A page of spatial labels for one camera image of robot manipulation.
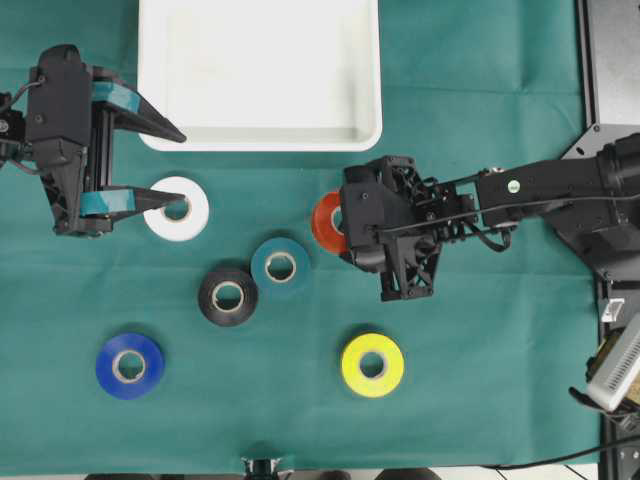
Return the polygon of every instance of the white tape roll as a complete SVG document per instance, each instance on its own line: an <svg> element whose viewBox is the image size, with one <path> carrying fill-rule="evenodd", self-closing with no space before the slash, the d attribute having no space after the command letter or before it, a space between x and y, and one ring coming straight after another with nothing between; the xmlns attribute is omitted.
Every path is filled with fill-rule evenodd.
<svg viewBox="0 0 640 480"><path fill-rule="evenodd" d="M204 230L209 220L209 201L200 185L184 177L167 177L156 182L151 190L180 193L187 201L187 214L178 220L169 218L164 208L144 212L144 221L156 235L172 242L184 242Z"/></svg>

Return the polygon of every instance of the yellow tape roll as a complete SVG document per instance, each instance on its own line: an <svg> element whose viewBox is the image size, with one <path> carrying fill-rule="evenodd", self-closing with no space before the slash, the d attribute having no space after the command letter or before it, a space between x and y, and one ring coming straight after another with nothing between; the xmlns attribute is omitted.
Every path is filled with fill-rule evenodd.
<svg viewBox="0 0 640 480"><path fill-rule="evenodd" d="M367 353L382 358L382 371L369 377L362 371L361 362ZM369 398L384 397L400 384L404 375L404 357L398 345L378 333L367 333L354 338L342 352L342 378L358 395Z"/></svg>

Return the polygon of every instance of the blue tape roll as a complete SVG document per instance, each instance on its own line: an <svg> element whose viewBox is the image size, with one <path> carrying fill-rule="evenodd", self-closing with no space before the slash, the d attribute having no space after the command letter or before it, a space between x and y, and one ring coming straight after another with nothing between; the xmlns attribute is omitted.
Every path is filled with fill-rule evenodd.
<svg viewBox="0 0 640 480"><path fill-rule="evenodd" d="M118 372L118 361L125 353L139 355L143 370L134 379L126 379ZM164 358L158 346L137 333L124 333L104 344L96 359L96 376L109 395L131 400L148 393L162 378Z"/></svg>
<svg viewBox="0 0 640 480"><path fill-rule="evenodd" d="M284 256L294 264L293 274L278 280L268 272L271 260ZM272 238L260 245L251 259L251 276L260 293L272 298L288 298L311 281L311 259L306 250L289 238Z"/></svg>

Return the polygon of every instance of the screw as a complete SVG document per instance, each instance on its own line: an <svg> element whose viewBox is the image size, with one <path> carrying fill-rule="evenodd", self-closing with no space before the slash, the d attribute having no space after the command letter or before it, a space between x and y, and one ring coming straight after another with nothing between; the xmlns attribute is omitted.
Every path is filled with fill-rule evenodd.
<svg viewBox="0 0 640 480"><path fill-rule="evenodd" d="M509 193L518 193L520 191L520 182L517 180L511 180L507 184L507 190L509 190Z"/></svg>

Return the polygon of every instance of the teal tape roll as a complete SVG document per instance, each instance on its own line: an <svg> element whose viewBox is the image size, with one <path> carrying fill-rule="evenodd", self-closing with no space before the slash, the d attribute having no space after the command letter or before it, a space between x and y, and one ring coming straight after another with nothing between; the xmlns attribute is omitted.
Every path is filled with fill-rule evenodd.
<svg viewBox="0 0 640 480"><path fill-rule="evenodd" d="M84 192L80 197L80 216L131 212L135 209L136 197L130 189Z"/></svg>
<svg viewBox="0 0 640 480"><path fill-rule="evenodd" d="M109 102L133 113L138 113L140 108L140 95L113 82L93 82L92 100L94 102Z"/></svg>
<svg viewBox="0 0 640 480"><path fill-rule="evenodd" d="M285 260L287 272L277 275L270 266ZM311 281L311 259L306 250L289 238L272 238L264 242L251 259L251 276L260 293L272 298L288 298Z"/></svg>

